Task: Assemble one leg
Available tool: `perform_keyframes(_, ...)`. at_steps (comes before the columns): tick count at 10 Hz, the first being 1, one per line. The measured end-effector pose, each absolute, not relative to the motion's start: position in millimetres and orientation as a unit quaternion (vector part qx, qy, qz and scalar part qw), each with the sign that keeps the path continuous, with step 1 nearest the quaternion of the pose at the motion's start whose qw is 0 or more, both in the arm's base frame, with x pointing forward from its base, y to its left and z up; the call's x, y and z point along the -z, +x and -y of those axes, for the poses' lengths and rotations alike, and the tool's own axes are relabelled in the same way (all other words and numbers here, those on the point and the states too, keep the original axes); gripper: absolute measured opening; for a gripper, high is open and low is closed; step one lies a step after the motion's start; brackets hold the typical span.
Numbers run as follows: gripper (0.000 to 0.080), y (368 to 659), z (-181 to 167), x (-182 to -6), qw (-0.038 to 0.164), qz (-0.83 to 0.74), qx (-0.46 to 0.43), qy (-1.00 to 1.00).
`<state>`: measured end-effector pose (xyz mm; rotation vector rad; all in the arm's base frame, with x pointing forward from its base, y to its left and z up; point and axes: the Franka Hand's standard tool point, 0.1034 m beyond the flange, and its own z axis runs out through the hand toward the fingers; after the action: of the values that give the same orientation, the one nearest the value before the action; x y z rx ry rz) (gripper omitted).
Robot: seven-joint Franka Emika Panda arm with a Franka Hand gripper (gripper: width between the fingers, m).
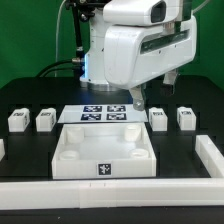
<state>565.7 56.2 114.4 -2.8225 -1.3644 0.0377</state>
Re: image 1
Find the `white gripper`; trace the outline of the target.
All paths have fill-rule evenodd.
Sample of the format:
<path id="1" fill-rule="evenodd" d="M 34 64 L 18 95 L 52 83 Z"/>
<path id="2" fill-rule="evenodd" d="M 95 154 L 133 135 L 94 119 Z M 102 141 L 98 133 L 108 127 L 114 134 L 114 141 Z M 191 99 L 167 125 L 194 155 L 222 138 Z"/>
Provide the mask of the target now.
<path id="1" fill-rule="evenodd" d="M 178 78 L 176 68 L 191 62 L 195 56 L 197 24 L 194 16 L 181 23 L 179 32 L 166 35 L 164 31 L 162 25 L 114 25 L 106 32 L 105 79 L 112 86 L 130 89 L 133 108 L 137 111 L 145 109 L 143 87 L 138 85 L 167 72 L 160 92 L 163 96 L 172 96 Z"/>

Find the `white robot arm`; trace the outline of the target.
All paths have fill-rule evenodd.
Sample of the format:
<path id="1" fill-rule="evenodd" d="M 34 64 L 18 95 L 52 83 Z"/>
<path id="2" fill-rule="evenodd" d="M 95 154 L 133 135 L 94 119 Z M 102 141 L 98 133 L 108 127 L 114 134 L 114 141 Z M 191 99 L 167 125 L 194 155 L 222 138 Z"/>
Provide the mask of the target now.
<path id="1" fill-rule="evenodd" d="M 196 53 L 192 0 L 82 0 L 79 6 L 90 21 L 84 86 L 126 89 L 140 111 L 148 81 L 163 76 L 162 92 L 174 92 L 177 69 Z"/>

